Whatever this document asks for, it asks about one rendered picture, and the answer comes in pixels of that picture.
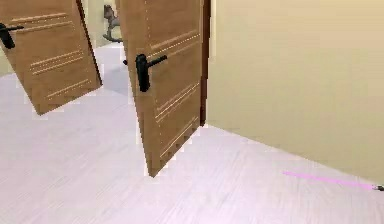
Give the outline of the brown wooden room door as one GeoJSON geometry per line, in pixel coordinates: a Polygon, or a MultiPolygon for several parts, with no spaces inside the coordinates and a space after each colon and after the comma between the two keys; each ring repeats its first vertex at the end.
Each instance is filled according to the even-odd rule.
{"type": "Polygon", "coordinates": [[[116,0],[148,175],[156,176],[200,126],[204,0],[116,0]],[[135,59],[166,55],[141,92],[135,59]]]}
{"type": "Polygon", "coordinates": [[[0,47],[37,114],[102,86],[81,0],[0,0],[0,23],[23,26],[0,47]]]}

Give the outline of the grey rocking horse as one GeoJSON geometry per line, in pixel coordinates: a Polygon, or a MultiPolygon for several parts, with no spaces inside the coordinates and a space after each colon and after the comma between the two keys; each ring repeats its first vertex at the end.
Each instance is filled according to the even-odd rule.
{"type": "Polygon", "coordinates": [[[108,22],[107,32],[103,35],[103,37],[111,42],[121,43],[121,38],[114,38],[112,36],[112,30],[120,25],[119,18],[115,15],[115,12],[111,5],[104,6],[104,18],[108,22]]]}

